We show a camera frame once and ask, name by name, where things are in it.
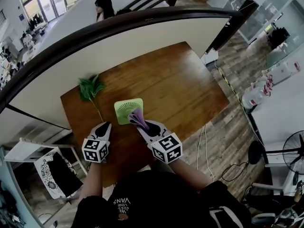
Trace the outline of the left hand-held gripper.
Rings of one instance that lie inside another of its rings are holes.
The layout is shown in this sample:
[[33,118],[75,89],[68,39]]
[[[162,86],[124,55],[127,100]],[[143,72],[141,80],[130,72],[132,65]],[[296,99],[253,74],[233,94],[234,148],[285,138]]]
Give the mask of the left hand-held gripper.
[[111,123],[104,122],[94,127],[82,144],[84,159],[88,162],[106,162],[109,154],[109,139],[111,134]]

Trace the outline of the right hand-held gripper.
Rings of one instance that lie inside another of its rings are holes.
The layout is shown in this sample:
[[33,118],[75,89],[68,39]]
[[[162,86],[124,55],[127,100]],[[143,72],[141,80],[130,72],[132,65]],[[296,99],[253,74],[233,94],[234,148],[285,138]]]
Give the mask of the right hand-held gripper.
[[146,141],[154,158],[169,164],[183,155],[182,143],[176,133],[170,132],[162,123],[152,120],[144,122],[145,130],[142,127],[137,127],[137,130]]

